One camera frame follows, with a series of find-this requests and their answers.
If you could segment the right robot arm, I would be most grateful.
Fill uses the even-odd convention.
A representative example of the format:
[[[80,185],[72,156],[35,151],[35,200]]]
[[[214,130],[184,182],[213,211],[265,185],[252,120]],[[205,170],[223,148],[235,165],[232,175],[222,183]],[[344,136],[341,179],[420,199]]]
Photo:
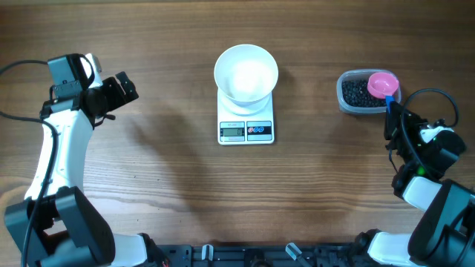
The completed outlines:
[[[361,232],[350,246],[352,266],[473,266],[474,192],[443,179],[465,151],[461,137],[442,121],[431,125],[398,102],[387,106],[388,151],[404,160],[393,193],[423,216],[410,234]]]

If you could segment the pink scoop blue handle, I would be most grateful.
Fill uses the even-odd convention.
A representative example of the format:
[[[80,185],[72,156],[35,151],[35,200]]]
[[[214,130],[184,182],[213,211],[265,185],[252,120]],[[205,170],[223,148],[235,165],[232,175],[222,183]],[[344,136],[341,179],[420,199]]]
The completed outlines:
[[[370,75],[367,82],[368,93],[384,100],[384,103],[398,102],[402,100],[400,82],[391,72],[379,71]]]

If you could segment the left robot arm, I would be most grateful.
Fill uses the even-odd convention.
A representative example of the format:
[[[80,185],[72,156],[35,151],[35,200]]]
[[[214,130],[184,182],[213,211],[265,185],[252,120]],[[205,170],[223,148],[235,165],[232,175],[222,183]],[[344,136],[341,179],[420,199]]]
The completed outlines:
[[[22,266],[145,266],[141,234],[113,234],[83,193],[85,155],[95,128],[112,111],[137,99],[123,72],[101,79],[93,54],[45,62],[53,78],[49,99],[34,122],[43,127],[36,174],[24,200],[6,208],[4,222]]]

